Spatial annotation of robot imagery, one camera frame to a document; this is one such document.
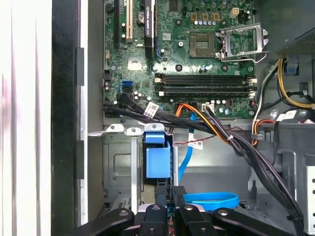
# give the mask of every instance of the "red wire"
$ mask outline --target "red wire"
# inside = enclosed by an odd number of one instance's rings
[[[242,129],[242,128],[238,127],[238,126],[234,126],[233,128],[230,128],[230,129],[228,129],[228,130],[233,130],[233,129],[239,129],[239,130],[245,132],[244,129]],[[213,137],[215,137],[215,136],[216,136],[216,135],[212,135],[212,136],[209,136],[209,137],[206,137],[206,138],[203,138],[203,139],[196,139],[196,140],[194,140],[194,141],[186,141],[186,142],[183,142],[183,143],[174,143],[173,145],[185,145],[185,144],[194,143],[194,142],[198,142],[198,141],[204,141],[204,140],[213,138]]]

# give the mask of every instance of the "white label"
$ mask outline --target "white label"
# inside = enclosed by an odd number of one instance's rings
[[[295,117],[296,110],[295,111],[288,111],[285,114],[285,117],[283,119],[293,119]]]
[[[279,117],[277,118],[277,121],[282,121],[285,117],[285,114],[280,114]]]
[[[146,110],[144,111],[144,115],[149,118],[153,118],[156,112],[158,111],[159,105],[149,102]]]
[[[202,143],[202,141],[194,142],[195,140],[196,139],[193,138],[193,134],[189,133],[188,141],[192,141],[192,142],[188,143],[188,147],[192,147],[192,148],[195,148],[195,149],[203,150],[203,143]]]

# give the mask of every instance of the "cable bundle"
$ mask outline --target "cable bundle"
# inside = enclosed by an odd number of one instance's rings
[[[236,155],[245,157],[248,164],[255,170],[263,186],[287,210],[297,235],[304,235],[303,213],[273,165],[240,135],[230,130],[226,130],[220,120],[209,108],[206,109],[206,113],[210,120],[197,108],[188,104],[181,104],[175,114],[176,116],[158,109],[153,118],[148,118],[143,115],[144,109],[137,105],[127,93],[121,94],[120,101],[125,104],[128,110],[115,108],[110,104],[104,104],[105,112],[115,112],[119,115],[128,116],[141,122],[160,122],[164,124],[165,127],[196,129],[219,136],[220,139],[232,146]],[[191,121],[177,117],[180,115],[182,108],[195,112],[202,121]]]

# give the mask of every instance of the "sticker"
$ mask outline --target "sticker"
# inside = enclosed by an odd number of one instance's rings
[[[162,40],[164,40],[164,41],[171,40],[171,34],[170,33],[163,33],[162,34]]]
[[[149,102],[146,110],[144,111],[144,115],[149,118],[153,118],[156,112],[158,111],[159,105]]]
[[[285,114],[280,114],[277,118],[277,121],[282,121],[285,117]]]
[[[193,138],[193,133],[189,133],[188,141],[195,141],[196,139]],[[192,147],[198,150],[203,150],[203,143],[202,141],[196,141],[188,143],[188,147]]]
[[[288,111],[285,114],[285,117],[283,119],[293,119],[295,117],[296,110],[295,111]]]

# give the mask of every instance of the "black clamp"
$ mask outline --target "black clamp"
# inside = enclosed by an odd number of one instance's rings
[[[303,217],[293,217],[291,215],[288,215],[287,220],[292,221],[292,222],[298,222],[298,221],[303,221],[304,218]]]

